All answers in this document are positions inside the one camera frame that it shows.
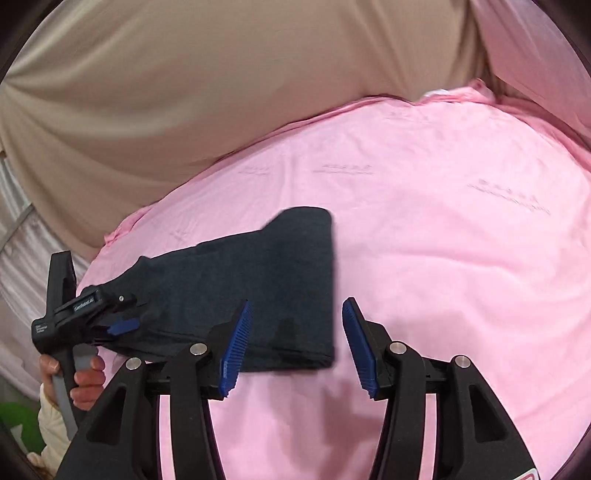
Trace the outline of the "cream left sleeve forearm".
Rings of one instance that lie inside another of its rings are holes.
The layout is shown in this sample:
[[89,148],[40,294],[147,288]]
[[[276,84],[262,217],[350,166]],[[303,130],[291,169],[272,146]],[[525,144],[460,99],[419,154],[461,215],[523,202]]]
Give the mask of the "cream left sleeve forearm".
[[38,425],[45,446],[40,454],[28,453],[27,459],[45,479],[53,479],[69,448],[70,440],[61,412],[47,398],[44,386],[40,387]]

